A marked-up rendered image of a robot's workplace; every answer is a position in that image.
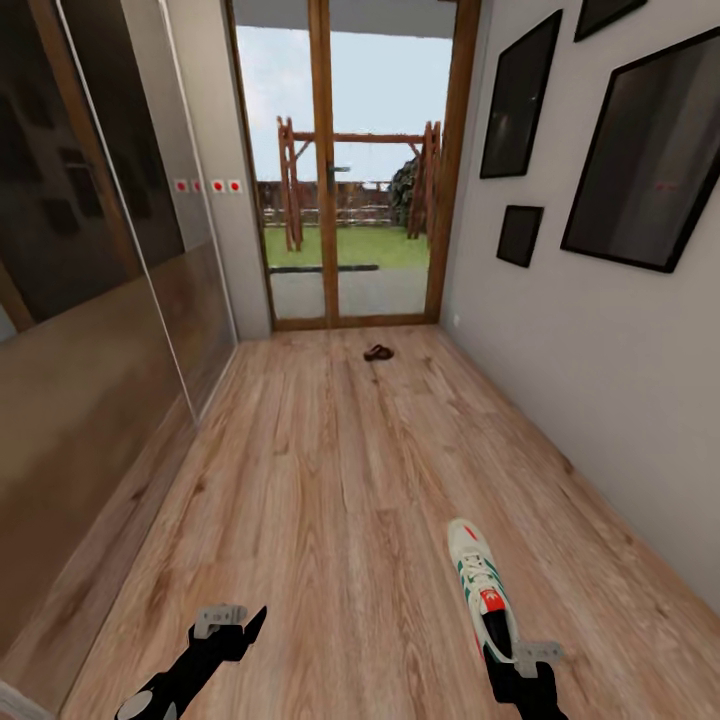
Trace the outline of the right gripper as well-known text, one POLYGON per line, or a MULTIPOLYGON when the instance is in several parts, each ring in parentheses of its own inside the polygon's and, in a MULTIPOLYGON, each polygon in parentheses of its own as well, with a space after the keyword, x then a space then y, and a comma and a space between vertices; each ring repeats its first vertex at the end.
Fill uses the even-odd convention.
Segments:
POLYGON ((536 698, 556 703, 555 676, 548 662, 537 663, 538 677, 528 678, 521 677, 514 663, 497 663, 486 645, 483 653, 497 703, 516 703, 523 720, 526 720, 528 704, 536 698))

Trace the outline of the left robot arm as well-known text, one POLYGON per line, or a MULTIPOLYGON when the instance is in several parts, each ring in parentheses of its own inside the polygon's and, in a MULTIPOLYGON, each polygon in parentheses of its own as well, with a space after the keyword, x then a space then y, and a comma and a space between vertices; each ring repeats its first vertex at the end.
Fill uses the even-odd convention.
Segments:
POLYGON ((169 669, 158 672, 138 693, 127 699, 114 720, 179 720, 193 697, 221 661, 240 661, 255 643, 267 608, 242 629, 248 609, 240 605, 205 605, 188 630, 189 648, 169 669))

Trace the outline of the gym shoe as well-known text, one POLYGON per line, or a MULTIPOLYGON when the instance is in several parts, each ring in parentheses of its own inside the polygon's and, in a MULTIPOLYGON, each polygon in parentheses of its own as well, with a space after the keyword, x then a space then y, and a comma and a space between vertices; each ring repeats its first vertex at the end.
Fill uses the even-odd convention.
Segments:
POLYGON ((487 541, 464 517, 451 519, 447 541, 472 613, 480 654, 484 657, 486 645, 497 663, 518 662, 512 644, 519 642, 519 632, 487 541))

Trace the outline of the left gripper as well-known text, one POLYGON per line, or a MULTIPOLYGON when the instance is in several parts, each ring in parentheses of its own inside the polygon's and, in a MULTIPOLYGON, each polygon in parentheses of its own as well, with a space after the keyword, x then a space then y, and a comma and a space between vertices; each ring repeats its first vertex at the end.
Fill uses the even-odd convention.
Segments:
POLYGON ((190 659, 199 668, 201 685, 205 685, 221 661, 240 661, 249 645, 255 643, 267 608, 262 608, 256 617, 242 629, 242 625, 221 625, 220 631, 212 633, 208 639, 195 639, 195 625, 188 630, 189 648, 181 659, 190 659))

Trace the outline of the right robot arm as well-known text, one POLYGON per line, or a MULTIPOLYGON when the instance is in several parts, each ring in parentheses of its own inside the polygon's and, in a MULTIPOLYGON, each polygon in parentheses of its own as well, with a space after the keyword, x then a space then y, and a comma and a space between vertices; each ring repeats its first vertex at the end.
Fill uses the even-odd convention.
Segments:
POLYGON ((523 720, 569 720, 556 704, 557 692, 549 661, 561 661, 558 641, 519 641, 512 644, 518 662, 497 663, 487 646, 484 659, 497 703, 516 703, 523 720))

